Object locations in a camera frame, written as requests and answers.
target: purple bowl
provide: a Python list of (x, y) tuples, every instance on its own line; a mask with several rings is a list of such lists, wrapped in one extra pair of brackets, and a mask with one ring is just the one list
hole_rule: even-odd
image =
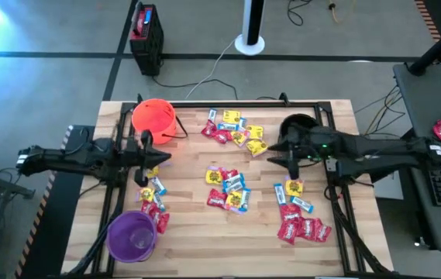
[(141, 211), (122, 213), (109, 226), (106, 246), (110, 255), (123, 263), (147, 260), (157, 241), (157, 227)]

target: orange plastic pail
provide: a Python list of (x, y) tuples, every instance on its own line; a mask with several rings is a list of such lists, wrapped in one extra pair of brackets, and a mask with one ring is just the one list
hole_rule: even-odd
[(151, 131), (155, 144), (166, 143), (176, 133), (174, 107), (162, 99), (150, 99), (138, 104), (132, 122), (136, 131)]

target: candy wrapper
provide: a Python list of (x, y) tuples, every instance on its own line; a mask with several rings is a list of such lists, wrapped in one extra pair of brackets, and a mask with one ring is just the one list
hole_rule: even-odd
[(330, 232), (332, 232), (332, 227), (323, 225), (322, 220), (317, 219), (315, 221), (316, 223), (316, 234), (315, 234), (315, 241), (324, 243), (327, 241), (327, 237), (329, 237)]
[(286, 176), (284, 186), (287, 195), (301, 197), (303, 194), (303, 180), (301, 179), (291, 180), (289, 176)]
[(241, 207), (239, 210), (241, 212), (248, 211), (248, 203), (250, 202), (251, 189), (243, 189), (243, 197), (241, 198)]
[(222, 175), (223, 180), (227, 180), (231, 177), (235, 177), (239, 172), (236, 169), (227, 170), (224, 167), (220, 167), (220, 174)]
[(141, 212), (146, 213), (149, 215), (155, 208), (157, 208), (157, 205), (152, 201), (143, 201), (143, 205), (141, 205)]
[(217, 130), (213, 133), (213, 138), (219, 143), (226, 144), (228, 141), (233, 140), (233, 136), (229, 131)]
[(206, 204), (210, 206), (216, 206), (222, 209), (226, 209), (226, 200), (227, 200), (226, 193), (220, 193), (219, 191), (212, 189), (210, 191), (210, 195), (208, 196), (208, 200), (206, 201)]
[(223, 122), (237, 124), (241, 120), (241, 112), (223, 111)]
[(153, 200), (153, 193), (155, 190), (150, 188), (142, 188), (140, 191), (140, 202), (141, 201), (148, 201), (151, 202)]
[(291, 202), (293, 204), (299, 206), (300, 208), (304, 209), (307, 213), (313, 212), (313, 205), (307, 201), (303, 201), (302, 199), (300, 199), (298, 197), (291, 197)]
[(160, 168), (158, 166), (156, 166), (152, 170), (148, 170), (148, 173), (146, 175), (148, 178), (156, 177), (158, 175), (159, 171), (160, 171)]
[(285, 195), (284, 195), (284, 189), (282, 188), (282, 184), (276, 183), (274, 184), (275, 188), (275, 195), (277, 196), (277, 202), (279, 205), (285, 205)]
[(282, 221), (301, 218), (301, 209), (297, 205), (281, 205), (279, 210), (281, 211)]
[(167, 229), (168, 220), (170, 219), (170, 214), (162, 213), (158, 208), (151, 212), (151, 219), (157, 225), (157, 232), (164, 234), (165, 229)]
[(246, 129), (250, 132), (250, 140), (261, 140), (264, 136), (262, 126), (248, 125)]
[(233, 142), (239, 147), (242, 147), (248, 140), (248, 137), (250, 137), (250, 132), (248, 130), (232, 131), (230, 134), (233, 136)]
[(206, 170), (205, 176), (206, 183), (222, 185), (222, 174), (217, 167), (210, 166)]
[(297, 237), (302, 237), (307, 240), (315, 240), (317, 223), (315, 219), (305, 219), (303, 217), (299, 218), (299, 227)]
[(158, 177), (152, 177), (150, 179), (150, 182), (155, 188), (155, 194), (158, 193), (159, 195), (165, 195), (167, 193), (167, 189), (165, 189), (165, 186), (161, 184), (161, 181)]
[(206, 122), (205, 128), (203, 128), (202, 130), (202, 134), (206, 137), (213, 137), (216, 131), (217, 131), (217, 126), (212, 120), (209, 119)]
[(268, 149), (267, 144), (262, 140), (251, 140), (248, 143), (246, 143), (246, 147), (251, 152), (251, 155), (253, 157), (265, 153), (265, 151), (267, 151)]
[(298, 219), (282, 222), (281, 228), (277, 234), (278, 238), (294, 245), (299, 226)]
[(230, 192), (229, 195), (227, 196), (227, 202), (226, 202), (226, 204), (228, 205), (227, 208), (241, 207), (241, 198), (242, 197), (243, 197), (243, 195), (237, 191)]

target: wooden table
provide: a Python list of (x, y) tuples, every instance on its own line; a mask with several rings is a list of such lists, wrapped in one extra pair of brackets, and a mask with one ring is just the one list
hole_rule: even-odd
[[(358, 133), (353, 108), (349, 100), (331, 100), (336, 128), (346, 133)], [(121, 102), (103, 102), (95, 128), (95, 138), (112, 134), (119, 118)], [(222, 118), (222, 108), (216, 122)], [(238, 108), (252, 125), (264, 127), (264, 140), (277, 142), (282, 120), (294, 113), (314, 116), (312, 108)], [(207, 108), (177, 108), (177, 116), (189, 132), (187, 139), (173, 139), (157, 149), (171, 153), (171, 166), (160, 169), (159, 178), (168, 190), (163, 196), (171, 218), (167, 231), (158, 236), (152, 257), (142, 263), (116, 262), (114, 276), (136, 277), (212, 277), (212, 276), (314, 276), (342, 275), (343, 269), (335, 231), (326, 243), (297, 239), (294, 246), (277, 238), (281, 225), (273, 184), (282, 182), (287, 170), (267, 162), (270, 151), (252, 158), (246, 148), (233, 143), (222, 145), (207, 139), (200, 132), (208, 118)], [(223, 211), (206, 205), (208, 193), (220, 186), (205, 183), (206, 167), (236, 168), (244, 173), (252, 189), (250, 208), (245, 215)], [(305, 179), (303, 198), (315, 210), (311, 217), (334, 226), (330, 202), (323, 196), (326, 186), (322, 164), (301, 169)], [(86, 177), (82, 191), (97, 183)], [(125, 210), (139, 210), (134, 202), (139, 187), (129, 176)], [(379, 216), (374, 189), (355, 184), (350, 187), (358, 232), (371, 252), (392, 269), (388, 245)], [(67, 246), (63, 271), (77, 264), (95, 240), (105, 196), (105, 187), (89, 191), (78, 202), (74, 224)], [(350, 261), (356, 270), (350, 239), (346, 238)], [(104, 251), (102, 267), (108, 252)]]

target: cable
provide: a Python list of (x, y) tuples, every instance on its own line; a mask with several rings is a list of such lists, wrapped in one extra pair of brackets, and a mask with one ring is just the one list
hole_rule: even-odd
[(339, 20), (337, 19), (337, 15), (336, 15), (336, 3), (334, 3), (333, 0), (329, 0), (329, 10), (332, 11), (332, 19), (334, 20), (335, 23), (340, 24), (342, 22), (344, 22), (345, 20), (348, 19), (349, 16), (351, 16), (351, 14), (353, 14), (354, 12), (354, 6), (357, 4), (357, 0), (351, 0), (351, 10), (346, 14), (346, 16), (344, 16), (343, 19)]
[(104, 184), (104, 181), (99, 181), (97, 184), (95, 184), (95, 185), (93, 185), (93, 186), (87, 188), (86, 190), (82, 191), (82, 192), (79, 194), (79, 198), (81, 198), (82, 195), (86, 194), (87, 192), (89, 192), (90, 190), (92, 190), (92, 189), (98, 187), (98, 186), (101, 185), (101, 184)]
[[(301, 0), (303, 2), (303, 4), (299, 4), (294, 7), (291, 7), (291, 3), (295, 2), (295, 1), (296, 0), (289, 0), (289, 2), (288, 2), (288, 19), (291, 20), (292, 24), (294, 24), (296, 26), (303, 26), (303, 23), (304, 23), (303, 17), (300, 16), (297, 12), (294, 12), (294, 10), (311, 3), (313, 0)], [(299, 18), (299, 20), (298, 20), (299, 22), (295, 22), (291, 18), (291, 14), (297, 16)]]
[(219, 58), (217, 58), (217, 60), (215, 61), (215, 63), (213, 64), (213, 68), (212, 68), (212, 72), (209, 74), (209, 75), (207, 75), (205, 78), (203, 78), (201, 81), (199, 81), (198, 82), (198, 84), (197, 85), (195, 85), (190, 91), (189, 91), (189, 93), (186, 95), (186, 98), (184, 98), (184, 99), (187, 99), (191, 94), (192, 94), (192, 92), (194, 92), (195, 90), (196, 90), (196, 88), (200, 85), (200, 84), (202, 84), (203, 83), (203, 81), (206, 81), (207, 79), (209, 79), (212, 75), (213, 75), (213, 72), (215, 71), (215, 68), (217, 68), (217, 64), (219, 63), (219, 61), (220, 61), (220, 59), (222, 58), (222, 56), (223, 56), (223, 54), (232, 46), (232, 44), (234, 43), (236, 41), (236, 39), (234, 39), (232, 42), (230, 42), (230, 44), (222, 51), (222, 53), (220, 54), (220, 56), (219, 56)]
[[(161, 86), (161, 87), (165, 87), (165, 88), (184, 88), (184, 87), (193, 86), (193, 85), (196, 85), (196, 84), (197, 84), (197, 83), (190, 83), (190, 84), (181, 84), (181, 85), (168, 85), (168, 84), (162, 84), (162, 83), (160, 83), (159, 81), (157, 81), (157, 79), (156, 79), (155, 77), (151, 77), (151, 79), (152, 79), (156, 84), (158, 84), (159, 86)], [(231, 85), (231, 84), (228, 84), (228, 83), (226, 83), (226, 82), (224, 82), (224, 81), (220, 81), (220, 80), (217, 79), (217, 78), (215, 78), (215, 79), (211, 79), (211, 80), (208, 80), (208, 81), (205, 81), (205, 82), (203, 82), (203, 84), (205, 84), (205, 83), (209, 83), (209, 82), (213, 82), (213, 81), (217, 81), (217, 82), (219, 82), (219, 83), (221, 83), (221, 84), (224, 84), (225, 86), (230, 87), (232, 90), (234, 90), (234, 96), (236, 97), (236, 100), (239, 100), (239, 98), (237, 97), (237, 89), (236, 89), (236, 87), (234, 87), (234, 86)]]

